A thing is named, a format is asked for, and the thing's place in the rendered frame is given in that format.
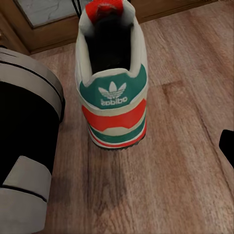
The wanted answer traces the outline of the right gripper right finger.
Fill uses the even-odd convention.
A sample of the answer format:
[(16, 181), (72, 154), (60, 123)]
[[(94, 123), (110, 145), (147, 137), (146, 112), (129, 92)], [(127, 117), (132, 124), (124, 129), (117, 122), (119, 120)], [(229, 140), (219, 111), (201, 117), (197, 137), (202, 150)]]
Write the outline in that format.
[(234, 131), (223, 130), (219, 147), (234, 168)]

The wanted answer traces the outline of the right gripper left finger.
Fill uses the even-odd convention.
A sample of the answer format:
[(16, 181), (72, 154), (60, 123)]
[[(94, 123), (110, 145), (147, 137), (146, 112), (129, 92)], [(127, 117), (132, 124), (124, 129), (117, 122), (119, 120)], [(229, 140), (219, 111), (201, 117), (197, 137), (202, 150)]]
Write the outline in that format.
[(25, 148), (21, 130), (0, 135), (0, 187)]

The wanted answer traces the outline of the gym shoe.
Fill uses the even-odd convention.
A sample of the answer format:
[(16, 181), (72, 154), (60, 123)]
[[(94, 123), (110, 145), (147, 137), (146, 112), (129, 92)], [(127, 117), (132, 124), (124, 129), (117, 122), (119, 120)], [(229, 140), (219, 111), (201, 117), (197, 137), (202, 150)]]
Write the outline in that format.
[(148, 62), (129, 0), (94, 0), (79, 16), (75, 79), (93, 143), (127, 150), (145, 138)]

